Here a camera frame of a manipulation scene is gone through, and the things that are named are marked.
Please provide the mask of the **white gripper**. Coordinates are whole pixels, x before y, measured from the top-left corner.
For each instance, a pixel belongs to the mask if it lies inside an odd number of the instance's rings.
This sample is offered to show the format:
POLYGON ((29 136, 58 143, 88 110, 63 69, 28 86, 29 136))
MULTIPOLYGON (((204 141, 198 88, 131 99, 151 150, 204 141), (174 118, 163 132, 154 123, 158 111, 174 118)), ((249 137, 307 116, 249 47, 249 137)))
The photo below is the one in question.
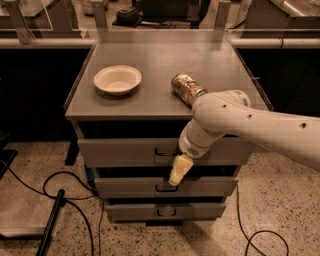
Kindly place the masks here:
POLYGON ((192 168, 193 159, 201 158, 213 143, 224 136, 221 132, 203 129, 194 119, 187 123, 179 137, 179 149, 184 155, 178 155, 169 176, 169 184, 177 186, 192 168))

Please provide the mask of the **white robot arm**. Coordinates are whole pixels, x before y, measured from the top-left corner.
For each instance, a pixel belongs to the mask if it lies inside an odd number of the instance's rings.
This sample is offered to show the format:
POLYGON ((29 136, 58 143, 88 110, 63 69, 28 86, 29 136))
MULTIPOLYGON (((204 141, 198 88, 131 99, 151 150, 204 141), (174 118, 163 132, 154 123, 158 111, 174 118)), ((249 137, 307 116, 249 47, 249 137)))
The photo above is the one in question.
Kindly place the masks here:
POLYGON ((179 91, 192 107, 192 120, 179 138, 181 154, 173 163, 169 183, 178 185, 213 143, 224 135, 244 138, 313 169, 320 169, 320 119, 257 110, 239 90, 208 93, 179 91))

